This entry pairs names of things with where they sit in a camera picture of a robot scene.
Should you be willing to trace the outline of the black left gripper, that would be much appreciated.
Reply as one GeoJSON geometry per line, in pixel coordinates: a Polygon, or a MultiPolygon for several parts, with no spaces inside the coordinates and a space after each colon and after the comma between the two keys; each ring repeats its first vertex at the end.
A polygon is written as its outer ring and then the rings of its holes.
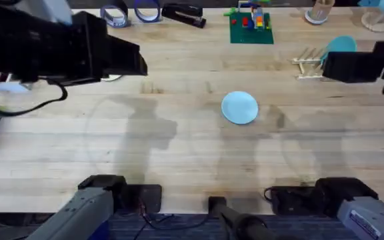
{"type": "Polygon", "coordinates": [[[108,36],[104,20],[86,11],[44,19],[0,3],[0,72],[22,82],[88,84],[109,75],[147,75],[139,46],[108,36]]]}

